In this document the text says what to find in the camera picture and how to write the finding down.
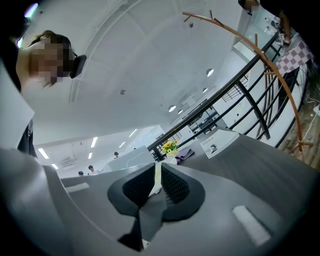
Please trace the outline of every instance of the gray desk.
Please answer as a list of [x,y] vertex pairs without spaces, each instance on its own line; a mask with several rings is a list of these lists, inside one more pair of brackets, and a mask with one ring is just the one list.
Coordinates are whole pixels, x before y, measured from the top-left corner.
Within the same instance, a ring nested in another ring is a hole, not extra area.
[[286,220],[294,221],[305,212],[311,194],[319,184],[320,175],[316,170],[277,148],[242,134],[218,155],[208,159],[200,143],[217,130],[186,147],[195,154],[181,166],[238,183]]

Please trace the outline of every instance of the railing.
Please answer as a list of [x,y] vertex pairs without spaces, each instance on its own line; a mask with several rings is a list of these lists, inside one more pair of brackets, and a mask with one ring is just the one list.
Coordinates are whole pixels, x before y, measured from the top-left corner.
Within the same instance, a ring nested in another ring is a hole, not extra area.
[[[247,87],[248,75],[244,76],[240,82],[244,85],[244,87]],[[229,91],[226,92],[225,95],[222,96],[222,99],[224,100],[224,102],[227,102],[237,97],[240,94],[242,94],[242,91],[235,84]]]
[[[276,57],[279,56],[279,51],[281,49],[281,47],[279,47],[279,49],[277,50],[272,45],[275,42],[277,36],[278,35],[275,34],[272,37],[272,39],[262,48],[262,51],[264,51],[265,53],[269,49],[271,49],[274,52],[274,56],[271,59],[272,61],[274,61],[276,59]],[[252,85],[249,88],[246,88],[246,86],[244,85],[244,83],[248,82],[248,77],[246,75],[254,67],[254,65],[258,63],[259,60],[260,60],[259,56],[256,55],[252,60],[249,61],[249,63],[244,68],[242,68],[217,93],[215,93],[211,98],[206,100],[200,107],[198,107],[196,110],[194,110],[192,112],[192,114],[190,114],[185,119],[183,119],[179,124],[177,124],[171,130],[169,130],[161,138],[157,139],[154,143],[152,143],[148,147],[148,150],[154,152],[154,155],[156,155],[157,161],[161,161],[166,157],[165,155],[161,154],[161,151],[158,148],[159,145],[162,145],[163,142],[167,141],[170,137],[174,136],[182,128],[184,128],[188,124],[190,124],[190,122],[192,122],[194,119],[198,118],[199,115],[201,115],[207,109],[209,109],[211,106],[213,106],[213,104],[216,103],[219,99],[222,98],[224,101],[226,101],[224,99],[225,95],[228,95],[228,92],[230,92],[230,90],[234,90],[234,88],[236,88],[236,91],[238,92],[237,93],[238,99],[226,111],[224,111],[222,114],[220,114],[220,116],[218,116],[214,120],[208,120],[206,122],[206,125],[204,125],[204,126],[202,125],[201,126],[201,130],[199,130],[196,134],[194,134],[193,136],[191,136],[187,140],[183,141],[182,143],[179,143],[177,147],[180,148],[183,145],[185,145],[186,143],[188,143],[188,142],[192,141],[193,139],[195,139],[196,137],[198,137],[199,135],[206,134],[208,131],[211,131],[211,129],[216,126],[216,123],[219,120],[221,120],[226,114],[228,114],[235,106],[237,106],[244,98],[246,98],[248,100],[248,102],[250,103],[251,107],[233,125],[231,125],[230,127],[226,127],[226,128],[228,128],[230,130],[234,129],[252,111],[254,111],[254,114],[257,117],[257,120],[255,121],[255,123],[251,127],[249,127],[245,132],[243,132],[243,134],[247,135],[248,133],[250,133],[256,127],[256,125],[259,124],[260,126],[259,126],[259,129],[257,130],[256,139],[260,140],[263,136],[265,136],[267,139],[270,139],[271,136],[270,136],[269,128],[278,119],[278,117],[282,113],[282,110],[284,109],[286,103],[288,102],[288,96],[286,96],[284,98],[284,100],[282,101],[281,106],[278,108],[277,113],[271,119],[272,111],[274,111],[273,105],[274,105],[274,103],[276,101],[279,102],[279,96],[280,96],[280,94],[282,92],[282,90],[280,90],[282,85],[280,85],[279,90],[277,91],[276,95],[274,95],[275,94],[274,93],[274,89],[275,89],[274,88],[274,83],[275,83],[275,81],[277,79],[277,76],[274,75],[274,76],[266,76],[266,78],[265,78],[265,91],[261,94],[261,96],[257,100],[253,99],[252,95],[250,94],[250,91],[259,83],[261,78],[263,76],[265,76],[265,72],[269,71],[269,68],[264,66],[264,70],[261,73],[261,75],[257,78],[257,80],[255,82],[253,82]],[[294,71],[294,79],[291,79],[290,82],[288,82],[286,80],[287,84],[290,86],[291,91],[292,91],[293,87],[296,84],[295,83],[296,82],[295,78],[297,77],[297,72],[298,71],[299,70]],[[261,111],[259,109],[259,107],[258,107],[258,104],[263,99],[264,99],[264,106],[263,106],[263,109]]]

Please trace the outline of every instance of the ceiling light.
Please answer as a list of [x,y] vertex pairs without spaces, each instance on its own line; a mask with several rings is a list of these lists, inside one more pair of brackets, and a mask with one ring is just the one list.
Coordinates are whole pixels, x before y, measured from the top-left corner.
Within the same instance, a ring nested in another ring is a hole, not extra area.
[[18,46],[19,48],[21,48],[22,40],[23,40],[23,38],[21,37],[21,38],[18,40],[18,42],[16,42],[16,46]]
[[177,107],[177,106],[175,106],[175,105],[171,105],[171,106],[169,107],[169,112],[174,111],[176,107]]
[[131,132],[131,134],[129,135],[129,138],[137,131],[137,129],[135,129],[133,132]]
[[51,164],[53,166],[54,169],[58,170],[58,166],[56,166],[54,163]]
[[214,70],[213,70],[212,68],[209,68],[209,69],[206,71],[206,76],[207,76],[207,77],[210,77],[213,72],[214,72]]
[[44,157],[44,159],[49,159],[49,156],[46,154],[46,152],[42,148],[38,148],[41,155]]
[[98,137],[94,137],[91,143],[91,148],[93,148],[96,145]]
[[120,149],[125,143],[126,143],[125,141],[122,142],[121,145],[120,145],[120,147],[119,147],[119,149]]
[[30,8],[25,12],[24,17],[31,18],[35,10],[37,9],[37,7],[38,7],[37,3],[32,4]]

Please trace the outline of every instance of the recessed ceiling light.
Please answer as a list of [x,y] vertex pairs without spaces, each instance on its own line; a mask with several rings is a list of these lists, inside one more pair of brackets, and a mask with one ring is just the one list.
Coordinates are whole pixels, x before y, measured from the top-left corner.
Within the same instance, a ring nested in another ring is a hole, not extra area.
[[58,170],[58,166],[56,166],[54,163],[51,164],[53,166],[54,169]]
[[207,76],[207,77],[210,77],[213,72],[214,72],[213,68],[209,68],[209,69],[206,71],[206,76]]
[[41,155],[44,157],[44,159],[49,159],[49,156],[46,154],[46,152],[42,148],[38,148]]
[[126,143],[125,141],[122,142],[121,145],[120,145],[120,147],[119,147],[119,149],[120,149],[125,143]]
[[177,107],[177,106],[175,106],[175,105],[171,105],[171,106],[169,107],[169,112],[174,111],[174,110],[176,109],[176,107]]
[[93,148],[96,145],[98,137],[94,137],[91,143],[91,148]]
[[129,135],[129,138],[137,131],[137,129],[135,129],[133,132],[131,132],[131,134]]

